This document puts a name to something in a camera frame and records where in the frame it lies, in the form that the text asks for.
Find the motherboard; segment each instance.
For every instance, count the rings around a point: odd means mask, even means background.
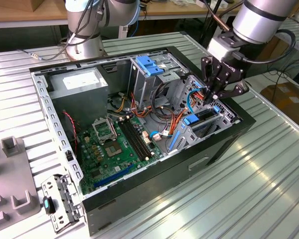
[[[99,140],[110,133],[106,123],[98,125],[98,136],[93,127],[78,134],[80,167],[84,173],[80,185],[84,195],[163,157],[156,144],[143,137],[146,131],[137,117],[111,124],[117,135],[114,140]]]

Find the ram slot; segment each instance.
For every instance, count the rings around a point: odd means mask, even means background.
[[[129,121],[125,121],[120,122],[119,126],[140,160],[144,161],[146,158],[150,158],[151,154],[149,149],[146,147],[145,143],[142,141],[132,124]]]

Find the blue cable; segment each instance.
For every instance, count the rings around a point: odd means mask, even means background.
[[[194,92],[196,92],[196,91],[200,91],[200,89],[192,90],[192,91],[189,92],[188,95],[187,95],[187,106],[188,106],[190,112],[192,112],[192,113],[194,113],[194,111],[193,111],[193,109],[192,109],[191,106],[190,106],[190,103],[189,103],[189,102],[190,102],[189,97],[190,97],[190,94],[192,94],[192,93],[194,93]]]
[[[139,21],[136,22],[136,28],[135,28],[133,34],[130,37],[134,36],[134,34],[136,33],[136,31],[138,30],[138,27],[139,27]]]
[[[152,133],[150,133],[149,137],[152,138],[154,136],[154,134],[159,133],[158,131],[153,131]]]

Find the side panel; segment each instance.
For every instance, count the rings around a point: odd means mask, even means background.
[[[87,219],[90,235],[93,235],[120,218],[125,217],[145,203],[190,178],[195,173],[205,168],[208,162],[213,160],[214,156],[220,153],[219,150],[226,151],[234,139],[235,138],[230,136],[145,181],[139,186],[134,187],[117,197],[113,197],[107,203],[88,211]],[[95,195],[93,200],[98,201],[98,198],[102,197],[104,193],[106,194],[107,190]]]

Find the blue pcie slot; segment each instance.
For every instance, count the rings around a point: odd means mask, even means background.
[[[116,174],[113,174],[113,175],[110,176],[110,177],[107,177],[107,178],[105,178],[105,179],[102,179],[100,182],[94,183],[94,184],[93,184],[94,187],[97,188],[97,187],[103,186],[103,185],[105,185],[105,184],[107,184],[107,183],[109,183],[109,182],[111,182],[111,181],[114,181],[115,179],[117,179],[117,178],[119,178],[119,177],[121,177],[121,176],[127,174],[133,166],[134,166],[134,165],[132,164],[132,165],[130,165],[129,167],[127,167],[126,169],[121,170],[120,172],[118,172],[118,173],[116,173]]]

